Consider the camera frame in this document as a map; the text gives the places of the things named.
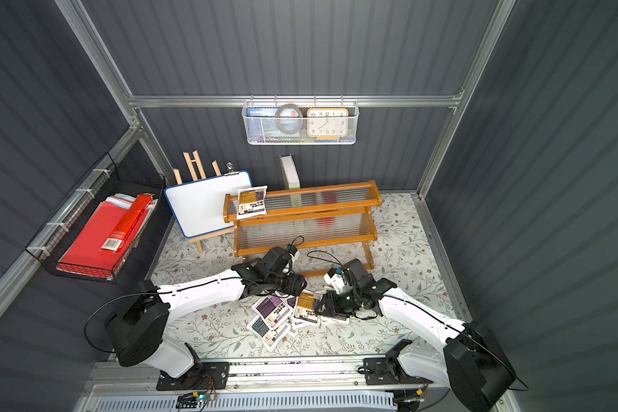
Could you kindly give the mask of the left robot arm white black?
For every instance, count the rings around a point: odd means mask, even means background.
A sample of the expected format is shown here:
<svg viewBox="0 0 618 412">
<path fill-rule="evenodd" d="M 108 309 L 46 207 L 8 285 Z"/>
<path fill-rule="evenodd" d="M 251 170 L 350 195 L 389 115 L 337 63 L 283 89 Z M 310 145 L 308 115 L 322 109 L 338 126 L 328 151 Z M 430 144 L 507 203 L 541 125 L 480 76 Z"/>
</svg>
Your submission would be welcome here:
<svg viewBox="0 0 618 412">
<path fill-rule="evenodd" d="M 273 247 L 261 257 L 197 281 L 156 286 L 146 280 L 113 302 L 105 329 L 118 363 L 159 369 L 172 379 L 195 379 L 204 365 L 188 343 L 166 334 L 173 321 L 212 305 L 280 293 L 297 297 L 307 286 L 293 271 L 295 245 Z"/>
</svg>

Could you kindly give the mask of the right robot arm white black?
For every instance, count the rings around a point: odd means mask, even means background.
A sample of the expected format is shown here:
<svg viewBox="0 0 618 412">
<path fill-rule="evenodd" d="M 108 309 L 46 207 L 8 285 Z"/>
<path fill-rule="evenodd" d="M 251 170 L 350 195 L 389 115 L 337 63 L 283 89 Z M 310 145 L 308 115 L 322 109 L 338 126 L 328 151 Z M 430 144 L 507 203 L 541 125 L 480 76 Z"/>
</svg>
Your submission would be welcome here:
<svg viewBox="0 0 618 412">
<path fill-rule="evenodd" d="M 366 374 L 410 383 L 425 379 L 448 387 L 470 411 L 489 411 L 518 382 L 518 374 L 491 329 L 481 321 L 449 318 L 422 304 L 387 278 L 375 279 L 358 259 L 324 275 L 327 290 L 316 311 L 330 317 L 372 318 L 402 324 L 427 343 L 399 341 L 381 366 L 364 362 Z"/>
</svg>

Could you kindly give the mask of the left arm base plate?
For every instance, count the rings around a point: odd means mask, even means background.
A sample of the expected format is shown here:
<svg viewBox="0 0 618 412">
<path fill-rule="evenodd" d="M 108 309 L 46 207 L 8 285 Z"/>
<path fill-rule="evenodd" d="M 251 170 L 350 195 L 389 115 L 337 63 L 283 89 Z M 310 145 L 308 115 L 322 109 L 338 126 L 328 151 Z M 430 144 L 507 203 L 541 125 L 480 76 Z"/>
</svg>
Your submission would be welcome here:
<svg viewBox="0 0 618 412">
<path fill-rule="evenodd" d="M 203 362 L 178 378 L 161 371 L 157 391 L 209 391 L 226 388 L 230 364 L 228 362 Z"/>
</svg>

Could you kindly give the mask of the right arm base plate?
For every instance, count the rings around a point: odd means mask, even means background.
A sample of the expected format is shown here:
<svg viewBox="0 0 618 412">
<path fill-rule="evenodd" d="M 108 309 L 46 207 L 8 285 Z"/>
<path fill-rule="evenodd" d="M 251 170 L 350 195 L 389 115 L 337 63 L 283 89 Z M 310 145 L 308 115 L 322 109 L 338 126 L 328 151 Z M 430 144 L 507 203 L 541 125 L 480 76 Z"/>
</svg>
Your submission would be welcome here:
<svg viewBox="0 0 618 412">
<path fill-rule="evenodd" d="M 384 357 L 365 358 L 363 365 L 357 368 L 357 372 L 365 377 L 368 386 L 433 384 L 430 379 L 409 376 L 396 360 Z"/>
</svg>

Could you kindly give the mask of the yellow coffee bag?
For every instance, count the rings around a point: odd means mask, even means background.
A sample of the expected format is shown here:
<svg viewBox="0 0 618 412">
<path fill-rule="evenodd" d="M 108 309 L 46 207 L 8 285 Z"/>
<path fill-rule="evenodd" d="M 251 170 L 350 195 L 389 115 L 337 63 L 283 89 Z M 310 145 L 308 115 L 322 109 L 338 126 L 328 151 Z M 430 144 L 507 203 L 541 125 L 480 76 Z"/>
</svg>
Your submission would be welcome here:
<svg viewBox="0 0 618 412">
<path fill-rule="evenodd" d="M 238 190 L 237 219 L 267 214 L 265 197 L 267 185 Z"/>
<path fill-rule="evenodd" d="M 312 292 L 302 292 L 297 298 L 293 313 L 293 322 L 298 326 L 319 325 L 319 315 L 314 311 L 316 295 Z"/>
</svg>

